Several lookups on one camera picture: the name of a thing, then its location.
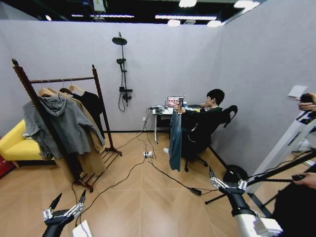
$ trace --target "power strip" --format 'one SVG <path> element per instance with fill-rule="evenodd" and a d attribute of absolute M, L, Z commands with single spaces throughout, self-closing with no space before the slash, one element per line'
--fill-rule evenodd
<path fill-rule="evenodd" d="M 144 152 L 144 158 L 147 158 L 147 157 L 153 157 L 152 151 Z"/>

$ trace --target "laptop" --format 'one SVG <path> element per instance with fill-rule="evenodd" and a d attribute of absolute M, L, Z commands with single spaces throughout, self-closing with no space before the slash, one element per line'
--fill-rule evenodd
<path fill-rule="evenodd" d="M 183 102 L 184 97 L 181 96 L 170 96 L 167 98 L 167 107 L 168 108 L 174 108 L 177 104 L 179 104 L 180 102 Z"/>

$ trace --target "desk leg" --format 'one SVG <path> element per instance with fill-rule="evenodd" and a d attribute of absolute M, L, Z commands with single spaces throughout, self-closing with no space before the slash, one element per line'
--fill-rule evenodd
<path fill-rule="evenodd" d="M 155 116 L 155 143 L 158 144 L 158 140 L 157 140 L 157 116 Z"/>

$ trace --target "person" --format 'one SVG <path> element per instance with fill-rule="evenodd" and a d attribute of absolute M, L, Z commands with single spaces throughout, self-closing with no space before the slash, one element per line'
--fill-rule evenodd
<path fill-rule="evenodd" d="M 195 158 L 195 153 L 204 151 L 211 144 L 211 134 L 219 125 L 222 103 L 225 94 L 220 89 L 214 89 L 207 93 L 205 103 L 201 104 L 201 111 L 185 110 L 177 104 L 174 110 L 181 111 L 182 121 L 188 120 L 188 124 L 194 124 L 191 129 L 183 127 L 181 153 L 189 159 Z"/>
<path fill-rule="evenodd" d="M 298 107 L 302 111 L 316 112 L 316 96 L 309 94 L 313 103 L 299 103 Z M 279 237 L 315 236 L 316 164 L 302 174 L 306 177 L 293 180 L 293 184 L 286 186 L 276 196 L 271 218 L 283 229 Z"/>
<path fill-rule="evenodd" d="M 312 99 L 313 102 L 310 103 L 299 103 L 298 108 L 302 111 L 312 111 L 316 112 L 316 95 L 313 93 L 308 93 Z M 300 181 L 293 181 L 297 185 L 306 185 L 307 187 L 311 189 L 316 189 L 316 173 L 307 172 L 303 173 L 306 175 L 306 177 Z"/>

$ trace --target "wooden clothing rack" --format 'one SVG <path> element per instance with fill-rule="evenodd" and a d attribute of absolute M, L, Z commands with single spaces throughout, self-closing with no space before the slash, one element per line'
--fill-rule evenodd
<path fill-rule="evenodd" d="M 110 156 L 104 161 L 104 164 L 107 161 L 109 161 L 109 159 L 112 157 L 112 155 L 115 155 L 115 156 L 112 157 L 112 160 L 109 161 L 109 163 L 107 165 L 105 164 L 106 168 L 108 168 L 111 165 L 111 163 L 116 159 L 116 157 L 118 155 L 122 156 L 122 152 L 118 151 L 113 146 L 113 140 L 112 140 L 112 136 L 111 136 L 111 131 L 110 131 L 110 126 L 109 126 L 109 122 L 108 122 L 107 113 L 106 113 L 105 106 L 104 106 L 104 101 L 103 101 L 103 96 L 102 96 L 102 92 L 101 92 L 101 88 L 100 88 L 99 78 L 98 78 L 97 70 L 94 68 L 94 65 L 92 65 L 93 77 L 50 79 L 50 80 L 48 80 L 48 79 L 29 80 L 27 75 L 25 74 L 23 68 L 21 66 L 19 66 L 19 63 L 15 59 L 12 59 L 12 63 L 14 65 L 13 68 L 14 68 L 16 74 L 18 75 L 21 83 L 23 84 L 25 90 L 27 91 L 29 97 L 31 98 L 31 101 L 33 102 L 35 108 L 39 112 L 39 115 L 43 119 L 43 121 L 44 121 L 49 133 L 51 134 L 53 140 L 55 141 L 60 153 L 65 158 L 67 166 L 69 167 L 73 177 L 75 178 L 75 183 L 79 184 L 79 185 L 82 185 L 82 186 L 90 189 L 90 192 L 93 192 L 93 185 L 95 184 L 95 182 L 100 178 L 100 176 L 104 172 L 102 172 L 97 177 L 94 177 L 94 174 L 92 174 L 90 177 L 88 177 L 87 174 L 84 175 L 83 177 L 80 176 L 80 171 L 76 168 L 76 166 L 75 165 L 71 165 L 72 164 L 71 161 L 72 161 L 72 159 L 74 159 L 74 154 L 68 154 L 67 153 L 66 148 L 65 148 L 64 144 L 62 143 L 59 134 L 57 133 L 55 127 L 53 126 L 51 120 L 49 119 L 48 112 L 45 110 L 45 108 L 41 104 L 41 102 L 40 102 L 40 100 L 38 98 L 38 95 L 36 94 L 32 84 L 43 83 L 43 82 L 51 83 L 51 82 L 65 82 L 65 81 L 94 79 L 95 85 L 96 85 L 96 88 L 97 88 L 97 91 L 98 91 L 98 96 L 99 96 L 100 100 L 102 101 L 102 105 L 103 105 L 102 113 L 103 113 L 103 118 L 104 118 L 105 126 L 107 128 L 107 134 L 108 134 L 108 137 L 109 137 L 109 141 L 110 141 L 110 147 L 109 148 L 105 148 L 104 151 L 101 153 L 101 155 L 103 155 L 104 152 L 105 152 L 105 154 L 103 155 L 102 159 L 104 159 L 107 154 L 110 154 Z"/>

